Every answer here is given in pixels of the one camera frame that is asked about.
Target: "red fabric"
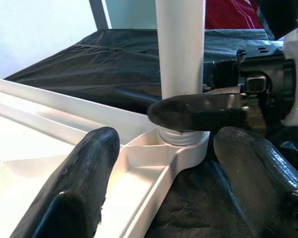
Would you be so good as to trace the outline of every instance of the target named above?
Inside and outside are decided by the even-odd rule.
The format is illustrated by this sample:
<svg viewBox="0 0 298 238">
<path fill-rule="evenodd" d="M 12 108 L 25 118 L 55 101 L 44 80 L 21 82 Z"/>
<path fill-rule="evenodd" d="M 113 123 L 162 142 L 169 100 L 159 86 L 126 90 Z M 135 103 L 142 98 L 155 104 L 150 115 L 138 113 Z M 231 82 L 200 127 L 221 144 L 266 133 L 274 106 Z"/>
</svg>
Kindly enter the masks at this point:
<svg viewBox="0 0 298 238">
<path fill-rule="evenodd" d="M 206 29 L 263 28 L 255 10 L 245 0 L 207 0 L 206 11 Z"/>
</svg>

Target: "black tarp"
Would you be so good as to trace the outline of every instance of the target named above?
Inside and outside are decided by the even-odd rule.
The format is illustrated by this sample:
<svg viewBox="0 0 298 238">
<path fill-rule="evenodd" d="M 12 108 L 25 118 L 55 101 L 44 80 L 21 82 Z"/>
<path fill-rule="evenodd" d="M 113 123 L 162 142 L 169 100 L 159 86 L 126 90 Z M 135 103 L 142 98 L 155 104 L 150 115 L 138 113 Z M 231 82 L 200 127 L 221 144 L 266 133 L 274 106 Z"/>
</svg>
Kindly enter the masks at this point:
<svg viewBox="0 0 298 238">
<path fill-rule="evenodd" d="M 268 41 L 263 30 L 206 31 L 204 82 L 212 88 L 219 77 L 216 63 L 235 60 L 239 48 L 270 44 L 282 46 Z M 95 32 L 6 80 L 145 114 L 161 98 L 156 30 Z M 271 142 L 296 168 L 297 133 L 281 125 L 269 131 Z M 214 154 L 212 135 L 204 162 L 177 176 L 146 237 L 251 237 L 239 209 Z"/>
</svg>

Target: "white pole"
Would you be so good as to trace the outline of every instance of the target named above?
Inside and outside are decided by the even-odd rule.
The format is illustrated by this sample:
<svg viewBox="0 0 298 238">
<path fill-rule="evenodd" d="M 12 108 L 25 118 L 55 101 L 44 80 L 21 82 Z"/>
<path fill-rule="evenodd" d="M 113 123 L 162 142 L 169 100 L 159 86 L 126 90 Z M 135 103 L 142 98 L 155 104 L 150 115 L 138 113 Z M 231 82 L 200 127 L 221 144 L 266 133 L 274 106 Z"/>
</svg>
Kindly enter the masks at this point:
<svg viewBox="0 0 298 238">
<path fill-rule="evenodd" d="M 205 0 L 156 0 L 162 98 L 201 93 Z"/>
</svg>

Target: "white cylinder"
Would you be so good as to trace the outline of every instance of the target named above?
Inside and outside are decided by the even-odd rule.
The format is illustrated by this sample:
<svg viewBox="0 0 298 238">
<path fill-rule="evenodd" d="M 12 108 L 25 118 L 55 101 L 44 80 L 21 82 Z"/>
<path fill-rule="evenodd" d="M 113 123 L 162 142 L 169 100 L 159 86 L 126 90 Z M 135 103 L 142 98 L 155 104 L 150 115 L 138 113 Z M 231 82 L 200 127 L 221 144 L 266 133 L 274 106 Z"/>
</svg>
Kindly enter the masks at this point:
<svg viewBox="0 0 298 238">
<path fill-rule="evenodd" d="M 205 0 L 156 0 L 162 98 L 201 93 Z"/>
</svg>

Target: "black fabric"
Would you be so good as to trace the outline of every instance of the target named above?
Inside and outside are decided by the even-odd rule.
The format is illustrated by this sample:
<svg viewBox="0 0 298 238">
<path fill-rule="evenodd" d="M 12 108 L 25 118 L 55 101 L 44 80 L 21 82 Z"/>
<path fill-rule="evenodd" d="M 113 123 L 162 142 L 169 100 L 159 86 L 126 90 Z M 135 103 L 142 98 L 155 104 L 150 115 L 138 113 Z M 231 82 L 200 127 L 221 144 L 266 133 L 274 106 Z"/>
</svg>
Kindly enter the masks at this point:
<svg viewBox="0 0 298 238">
<path fill-rule="evenodd" d="M 267 40 L 263 30 L 209 30 L 205 37 L 205 90 L 234 82 L 236 51 Z M 161 99 L 156 30 L 102 30 L 6 80 L 145 114 Z M 298 129 L 276 125 L 269 139 L 298 167 Z M 213 150 L 175 179 L 147 238 L 250 238 L 241 209 Z"/>
</svg>

